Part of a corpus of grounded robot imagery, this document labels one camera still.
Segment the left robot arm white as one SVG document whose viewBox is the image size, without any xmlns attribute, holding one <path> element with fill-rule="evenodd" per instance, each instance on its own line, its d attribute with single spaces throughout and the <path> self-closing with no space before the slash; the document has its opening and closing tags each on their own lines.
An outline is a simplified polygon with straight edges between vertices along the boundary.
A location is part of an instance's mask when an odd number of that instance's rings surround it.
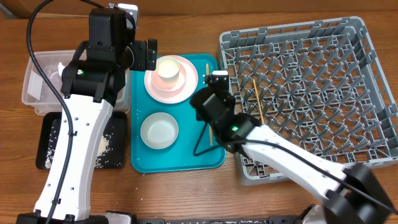
<svg viewBox="0 0 398 224">
<path fill-rule="evenodd" d="M 62 71 L 54 95 L 62 110 L 55 154 L 34 211 L 18 223 L 135 223 L 126 212 L 91 214 L 90 193 L 96 156 L 126 73 L 154 70 L 157 41 L 136 40 L 139 10 L 134 4 L 95 4 L 89 38 Z"/>
</svg>

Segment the large pink plate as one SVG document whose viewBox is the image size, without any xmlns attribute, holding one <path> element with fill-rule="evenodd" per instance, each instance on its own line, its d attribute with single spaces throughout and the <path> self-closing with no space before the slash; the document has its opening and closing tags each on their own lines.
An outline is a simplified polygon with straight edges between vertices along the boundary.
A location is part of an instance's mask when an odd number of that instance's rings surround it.
<svg viewBox="0 0 398 224">
<path fill-rule="evenodd" d="M 168 55 L 175 58 L 179 64 L 182 64 L 186 71 L 186 81 L 183 87 L 177 91 L 165 92 L 158 90 L 153 84 L 151 79 L 151 72 L 146 71 L 144 76 L 145 88 L 153 99 L 166 104 L 180 103 L 189 98 L 197 88 L 198 73 L 194 65 L 184 57 L 178 55 Z"/>
</svg>

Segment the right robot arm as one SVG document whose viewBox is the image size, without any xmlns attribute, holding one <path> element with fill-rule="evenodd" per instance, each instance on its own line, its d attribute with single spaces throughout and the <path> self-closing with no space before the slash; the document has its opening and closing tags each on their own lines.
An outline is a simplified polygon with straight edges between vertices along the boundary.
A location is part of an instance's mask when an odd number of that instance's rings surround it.
<svg viewBox="0 0 398 224">
<path fill-rule="evenodd" d="M 303 187 L 320 202 L 300 223 L 384 223 L 396 214 L 372 170 L 325 160 L 279 136 L 246 113 L 234 113 L 234 97 L 211 87 L 190 99 L 199 120 L 209 124 L 220 147 L 267 164 Z"/>
</svg>

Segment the pale green cup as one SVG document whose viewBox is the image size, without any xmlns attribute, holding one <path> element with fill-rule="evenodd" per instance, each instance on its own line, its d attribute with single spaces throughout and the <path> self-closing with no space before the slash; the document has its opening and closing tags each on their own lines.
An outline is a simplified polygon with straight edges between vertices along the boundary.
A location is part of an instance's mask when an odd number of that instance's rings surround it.
<svg viewBox="0 0 398 224">
<path fill-rule="evenodd" d="M 179 62 L 170 56 L 164 56 L 157 60 L 156 72 L 165 81 L 175 80 L 180 71 Z"/>
</svg>

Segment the white bowl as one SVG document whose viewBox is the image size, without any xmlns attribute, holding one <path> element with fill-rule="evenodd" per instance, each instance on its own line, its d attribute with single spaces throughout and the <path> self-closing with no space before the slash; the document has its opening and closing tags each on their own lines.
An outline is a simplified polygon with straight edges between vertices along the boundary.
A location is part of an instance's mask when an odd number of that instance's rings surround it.
<svg viewBox="0 0 398 224">
<path fill-rule="evenodd" d="M 140 134 L 144 144 L 152 149 L 165 149 L 177 139 L 179 126 L 173 116 L 158 112 L 149 115 L 141 124 Z"/>
</svg>

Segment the wooden chopstick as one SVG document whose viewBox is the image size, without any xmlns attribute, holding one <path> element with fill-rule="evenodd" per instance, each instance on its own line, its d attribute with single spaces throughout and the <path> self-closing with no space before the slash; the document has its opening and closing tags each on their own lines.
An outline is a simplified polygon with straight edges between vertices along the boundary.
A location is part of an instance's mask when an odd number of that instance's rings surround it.
<svg viewBox="0 0 398 224">
<path fill-rule="evenodd" d="M 208 76 L 210 74 L 210 68 L 209 68 L 209 64 L 206 64 L 206 76 Z M 213 145 L 213 130 L 212 127 L 210 125 L 209 126 L 209 137 L 210 137 L 210 146 Z"/>
<path fill-rule="evenodd" d="M 258 111 L 259 111 L 260 118 L 261 118 L 261 123 L 265 124 L 263 113 L 262 113 L 262 105 L 261 105 L 261 101 L 260 101 L 260 98 L 259 98 L 259 92 L 257 90 L 257 83 L 256 83 L 255 79 L 253 79 L 252 82 L 253 82 L 254 91 L 255 91 L 255 94 L 256 94 L 256 100 L 257 100 L 257 105 L 258 105 Z"/>
</svg>

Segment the rice grains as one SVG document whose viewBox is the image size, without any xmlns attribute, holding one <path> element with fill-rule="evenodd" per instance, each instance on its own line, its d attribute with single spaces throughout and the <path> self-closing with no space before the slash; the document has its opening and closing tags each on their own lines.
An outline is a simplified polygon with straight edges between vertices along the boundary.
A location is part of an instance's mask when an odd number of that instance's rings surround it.
<svg viewBox="0 0 398 224">
<path fill-rule="evenodd" d="M 55 148 L 57 145 L 59 129 L 60 129 L 60 127 L 59 127 L 58 123 L 53 124 L 51 127 L 50 135 L 49 135 L 49 143 L 47 146 L 47 152 L 45 154 L 45 159 L 44 159 L 44 169 L 51 168 L 53 157 L 55 154 Z M 108 161 L 106 161 L 104 159 L 104 157 L 105 157 L 106 153 L 109 152 L 110 150 L 111 149 L 109 147 L 109 139 L 107 137 L 102 136 L 100 144 L 99 144 L 99 148 L 98 148 L 98 153 L 96 156 L 96 164 L 95 164 L 96 169 L 104 168 L 104 165 L 102 164 L 102 162 L 108 163 Z"/>
</svg>

